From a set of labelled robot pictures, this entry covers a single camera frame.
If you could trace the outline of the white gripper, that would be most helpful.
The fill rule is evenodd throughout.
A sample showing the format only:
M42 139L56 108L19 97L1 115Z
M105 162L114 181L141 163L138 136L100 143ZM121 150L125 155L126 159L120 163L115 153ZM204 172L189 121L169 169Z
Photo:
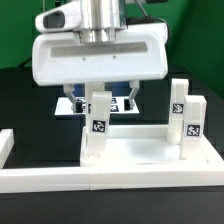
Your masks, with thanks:
M117 32L111 43L83 44L74 32L42 34L33 44L33 78L40 86L65 84L74 113L83 112L74 84L130 81L124 109L132 110L139 80L162 79L168 73L167 39L164 23L132 25Z

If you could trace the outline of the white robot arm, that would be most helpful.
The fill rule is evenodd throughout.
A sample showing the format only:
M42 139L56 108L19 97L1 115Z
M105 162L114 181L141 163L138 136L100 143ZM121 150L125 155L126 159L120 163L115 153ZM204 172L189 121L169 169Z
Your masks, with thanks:
M168 73L168 27L144 17L130 21L127 0L72 0L39 14L32 72L40 86L62 85L75 113L76 84L162 79Z

